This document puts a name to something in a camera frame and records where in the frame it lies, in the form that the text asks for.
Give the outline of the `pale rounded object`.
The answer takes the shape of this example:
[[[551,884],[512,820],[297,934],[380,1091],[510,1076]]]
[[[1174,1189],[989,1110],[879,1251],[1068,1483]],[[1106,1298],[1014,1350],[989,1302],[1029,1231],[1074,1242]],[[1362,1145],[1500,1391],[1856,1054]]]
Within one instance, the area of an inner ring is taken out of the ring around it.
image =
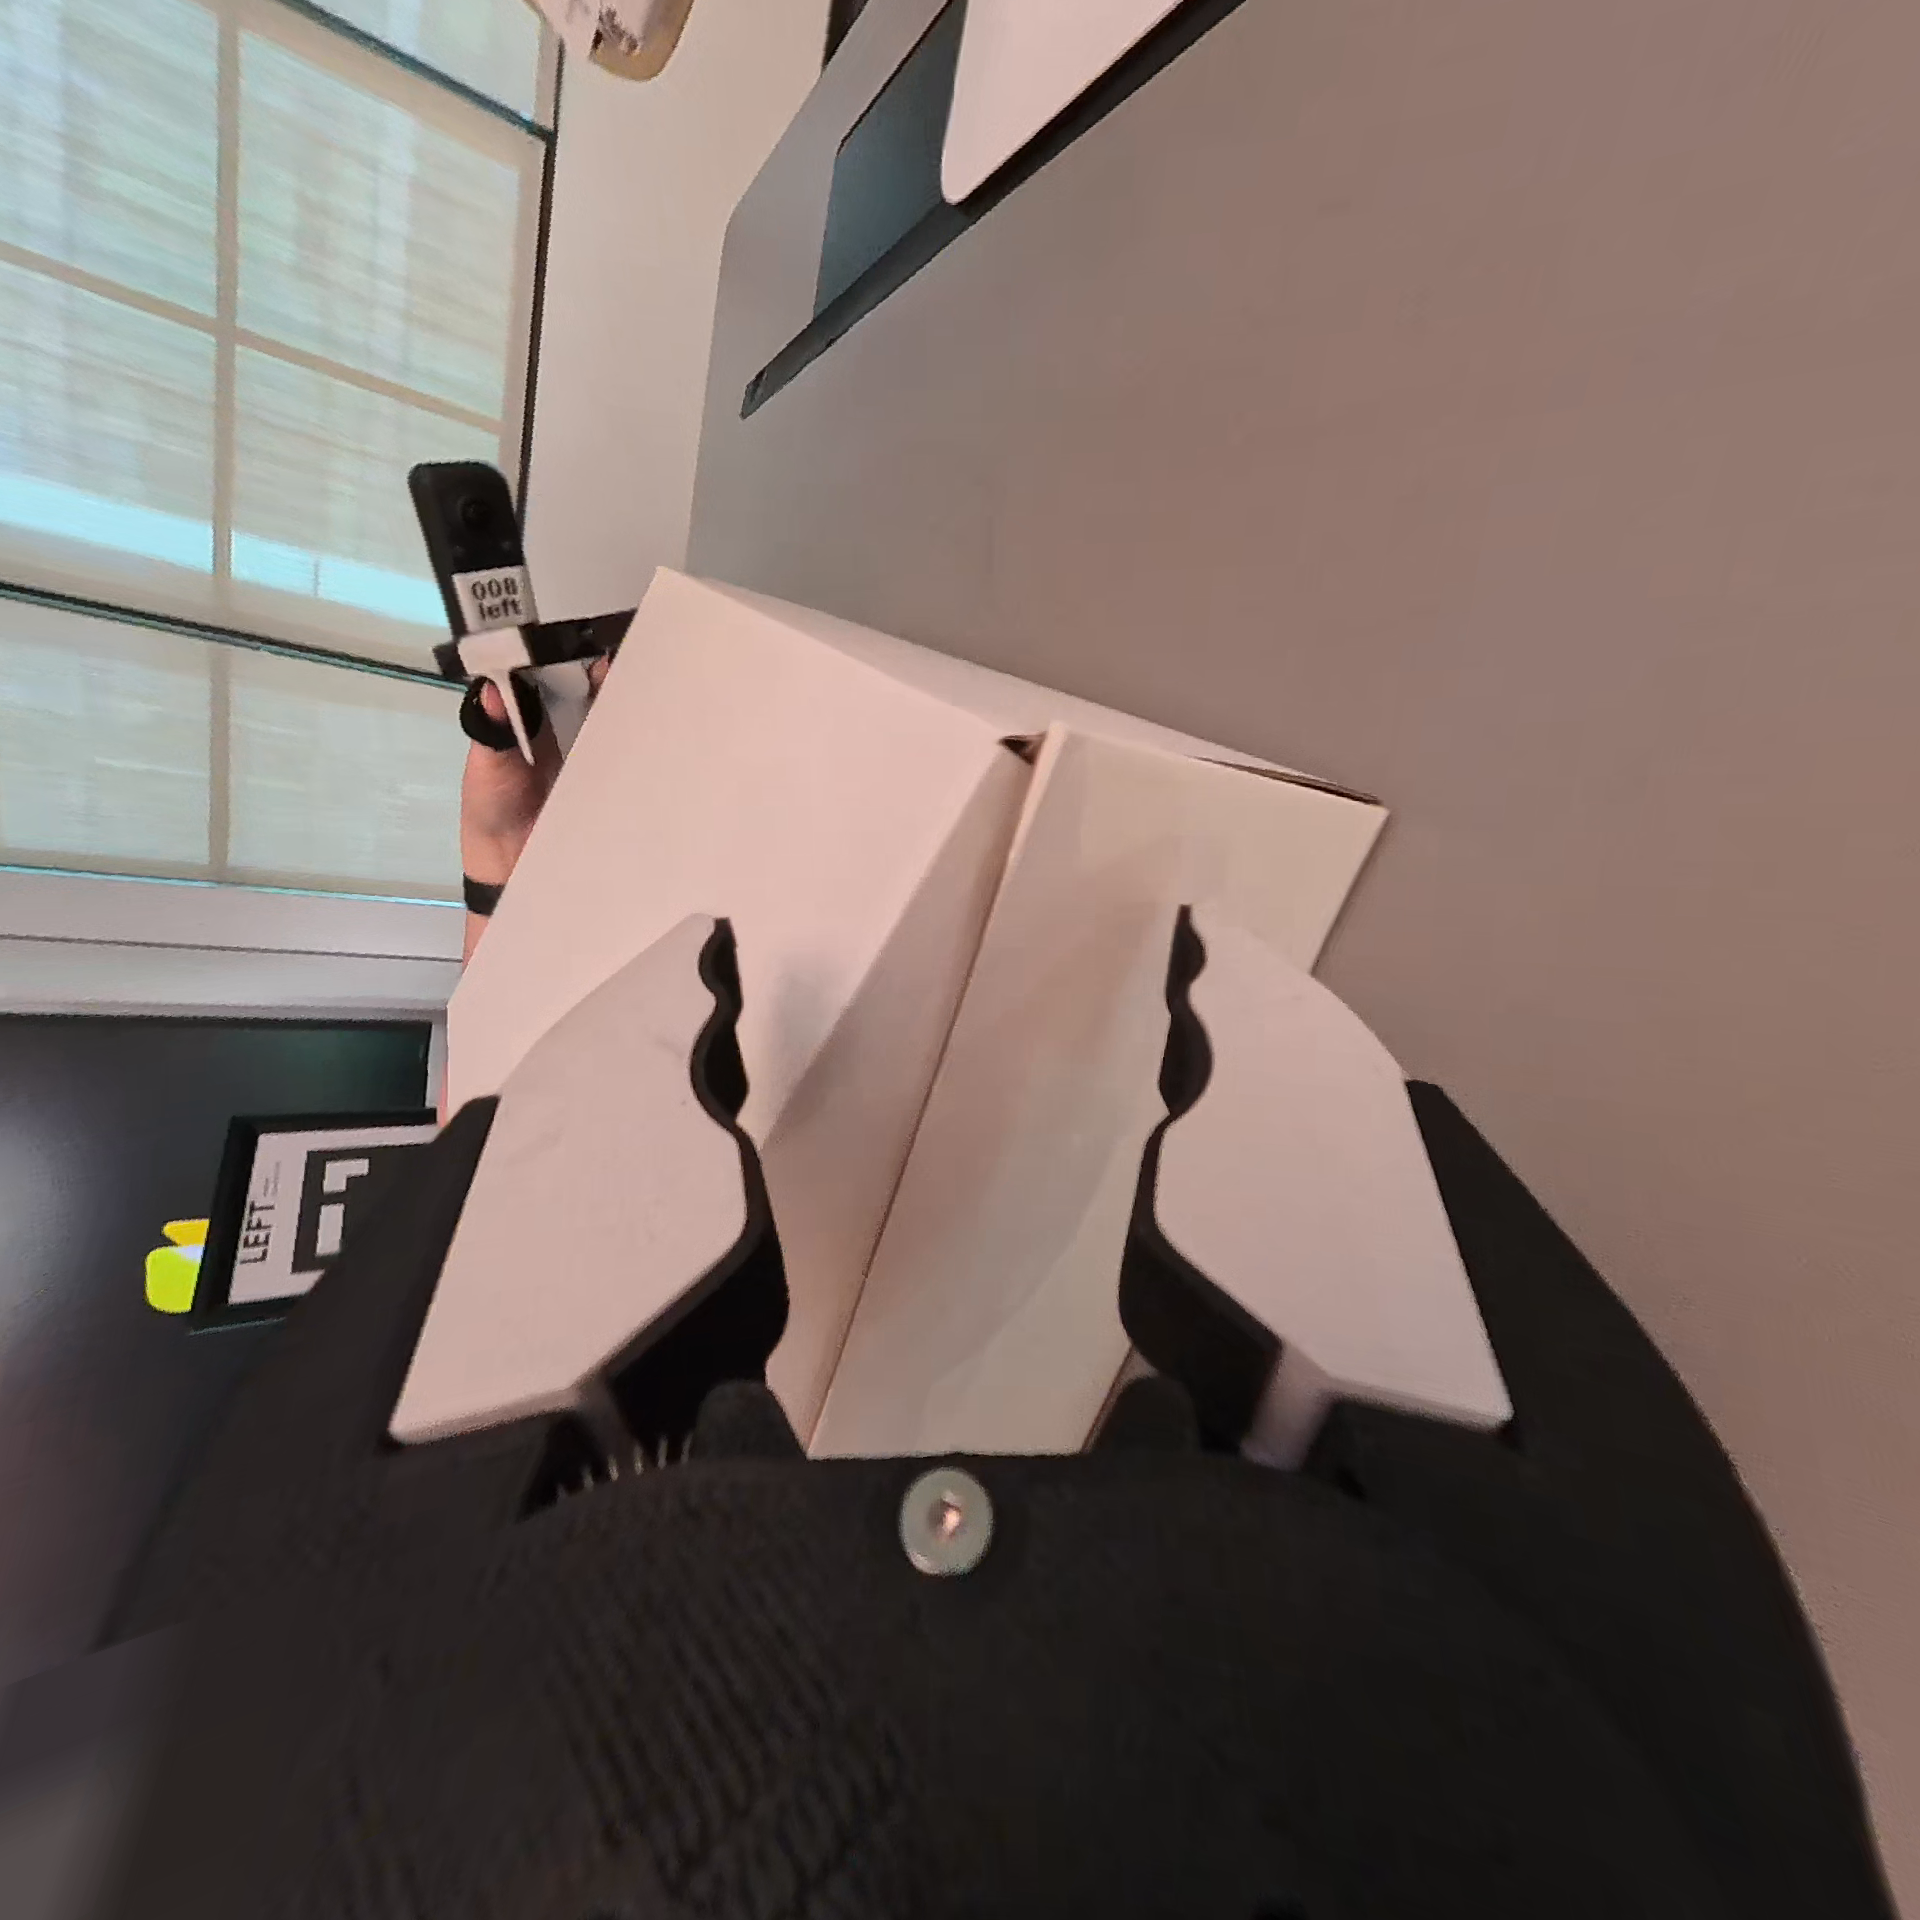
[[[565,54],[626,83],[654,83],[670,64],[689,0],[680,4],[538,4]]]

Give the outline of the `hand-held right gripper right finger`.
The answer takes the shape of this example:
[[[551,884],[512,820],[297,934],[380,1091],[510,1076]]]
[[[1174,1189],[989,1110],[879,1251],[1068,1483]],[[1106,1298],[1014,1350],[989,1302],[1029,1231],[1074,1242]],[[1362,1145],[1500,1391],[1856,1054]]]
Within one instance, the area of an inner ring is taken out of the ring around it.
[[[1174,923],[1161,1098],[1120,1327],[1204,1446],[1300,1470],[1340,1403],[1510,1424],[1400,1064],[1314,972],[1200,906]]]

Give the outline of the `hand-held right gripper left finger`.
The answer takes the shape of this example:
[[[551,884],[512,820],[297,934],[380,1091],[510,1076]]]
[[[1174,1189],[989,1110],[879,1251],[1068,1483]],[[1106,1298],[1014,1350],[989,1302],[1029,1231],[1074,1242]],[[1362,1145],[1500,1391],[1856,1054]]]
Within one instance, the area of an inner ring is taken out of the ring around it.
[[[789,1293],[742,1009],[732,922],[685,917],[510,1072],[393,1440],[568,1418],[596,1446],[689,1446],[714,1389],[767,1383]]]

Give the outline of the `white cardboard box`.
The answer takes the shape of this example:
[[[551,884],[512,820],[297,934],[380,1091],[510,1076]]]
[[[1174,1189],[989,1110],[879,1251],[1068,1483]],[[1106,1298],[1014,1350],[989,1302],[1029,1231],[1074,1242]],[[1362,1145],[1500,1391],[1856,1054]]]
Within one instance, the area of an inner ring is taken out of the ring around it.
[[[449,1098],[685,917],[734,934],[742,1124],[818,1458],[1074,1453],[1129,1355],[1181,906],[1304,971],[1364,793],[660,568],[452,998]]]

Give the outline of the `dark desk panel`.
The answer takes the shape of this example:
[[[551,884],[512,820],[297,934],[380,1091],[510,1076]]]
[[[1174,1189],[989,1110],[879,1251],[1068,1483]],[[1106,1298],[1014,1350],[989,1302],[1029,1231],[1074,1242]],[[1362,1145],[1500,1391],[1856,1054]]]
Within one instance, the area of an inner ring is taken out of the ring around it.
[[[1218,29],[1239,4],[1181,4],[1143,48],[1100,80],[984,189],[963,206],[947,206],[942,194],[942,148],[963,11],[967,4],[942,4],[926,32],[840,138],[831,164],[814,313],[748,380],[737,410],[742,418],[759,414],[773,396],[793,387],[963,233],[980,226],[1021,182],[1037,179],[1072,144],[1087,138],[1106,115]]]

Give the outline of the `white monitor stand base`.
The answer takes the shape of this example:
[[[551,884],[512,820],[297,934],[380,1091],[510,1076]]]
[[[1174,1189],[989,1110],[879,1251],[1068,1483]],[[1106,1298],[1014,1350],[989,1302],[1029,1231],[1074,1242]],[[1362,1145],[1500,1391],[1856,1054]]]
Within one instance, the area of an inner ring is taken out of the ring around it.
[[[967,4],[942,148],[942,194],[963,206],[1181,4]]]

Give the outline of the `person's left hand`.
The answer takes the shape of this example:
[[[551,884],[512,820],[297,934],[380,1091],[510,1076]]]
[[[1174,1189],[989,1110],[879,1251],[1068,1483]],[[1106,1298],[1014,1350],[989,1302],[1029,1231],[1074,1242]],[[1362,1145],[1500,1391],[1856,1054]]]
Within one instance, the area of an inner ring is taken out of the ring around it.
[[[533,756],[527,757],[510,726],[510,701],[489,681],[466,686],[460,728],[466,734],[460,774],[460,883],[466,906],[460,961],[469,964],[559,780],[572,739],[547,720],[528,731]]]

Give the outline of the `window with blinds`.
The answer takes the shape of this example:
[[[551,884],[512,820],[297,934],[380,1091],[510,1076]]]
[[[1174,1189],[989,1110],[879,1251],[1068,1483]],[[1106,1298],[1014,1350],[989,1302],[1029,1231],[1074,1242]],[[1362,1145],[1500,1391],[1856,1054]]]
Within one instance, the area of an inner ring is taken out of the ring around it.
[[[533,4],[3,4],[3,867],[449,901],[405,476],[522,473]]]

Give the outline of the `black printed tag board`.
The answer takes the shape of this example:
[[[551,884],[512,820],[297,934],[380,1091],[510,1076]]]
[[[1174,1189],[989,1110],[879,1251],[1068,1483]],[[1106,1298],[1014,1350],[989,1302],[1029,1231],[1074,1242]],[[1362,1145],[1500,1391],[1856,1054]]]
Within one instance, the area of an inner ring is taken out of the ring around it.
[[[430,1110],[237,1117],[182,1319],[216,1329],[292,1314],[434,1136]]]

